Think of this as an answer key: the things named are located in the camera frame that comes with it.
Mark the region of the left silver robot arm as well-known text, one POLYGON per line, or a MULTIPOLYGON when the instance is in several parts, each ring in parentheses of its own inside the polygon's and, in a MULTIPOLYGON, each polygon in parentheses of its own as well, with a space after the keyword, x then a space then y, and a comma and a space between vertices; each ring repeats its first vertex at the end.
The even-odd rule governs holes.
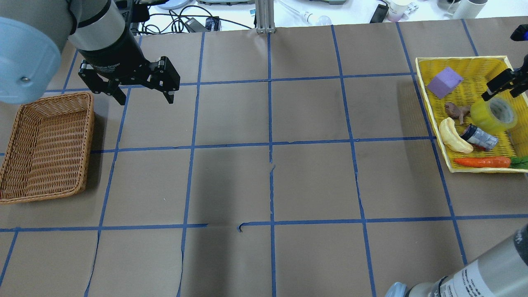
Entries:
POLYGON ((126 103, 121 86, 158 90, 169 104, 180 75, 166 56, 145 58, 113 0, 2 0, 0 99, 28 104, 47 90, 70 42, 84 58, 79 77, 94 94, 126 103))

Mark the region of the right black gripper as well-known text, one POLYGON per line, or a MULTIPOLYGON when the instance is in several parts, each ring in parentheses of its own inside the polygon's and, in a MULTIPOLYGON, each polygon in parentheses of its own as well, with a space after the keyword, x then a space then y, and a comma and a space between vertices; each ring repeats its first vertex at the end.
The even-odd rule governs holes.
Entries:
MULTIPOLYGON (((528 40, 528 25, 519 25, 511 34, 511 40, 520 42, 528 40)), ((523 64, 516 70, 505 69, 486 83, 487 90, 481 94, 483 101, 489 101, 497 94, 510 90, 513 98, 528 90, 528 55, 523 58, 523 64)))

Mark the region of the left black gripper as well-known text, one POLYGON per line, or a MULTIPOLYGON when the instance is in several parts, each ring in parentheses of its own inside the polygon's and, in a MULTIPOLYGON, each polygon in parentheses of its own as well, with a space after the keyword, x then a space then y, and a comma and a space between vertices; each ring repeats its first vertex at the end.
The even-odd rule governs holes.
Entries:
POLYGON ((108 93, 119 105, 126 105, 122 85, 143 85, 162 92, 169 104, 174 103, 174 92, 179 90, 180 76, 168 57, 150 62, 132 32, 124 31, 109 47, 97 50, 79 50, 91 66, 88 72, 79 70, 79 77, 93 92, 108 93))

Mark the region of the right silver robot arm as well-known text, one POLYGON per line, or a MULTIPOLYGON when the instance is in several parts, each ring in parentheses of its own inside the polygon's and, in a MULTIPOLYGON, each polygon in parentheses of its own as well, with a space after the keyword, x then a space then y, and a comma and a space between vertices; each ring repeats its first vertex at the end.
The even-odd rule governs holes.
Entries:
MULTIPOLYGON (((449 171, 527 172, 527 58, 417 58, 421 94, 449 171)), ((387 297, 526 297, 527 226, 458 272, 387 297)))

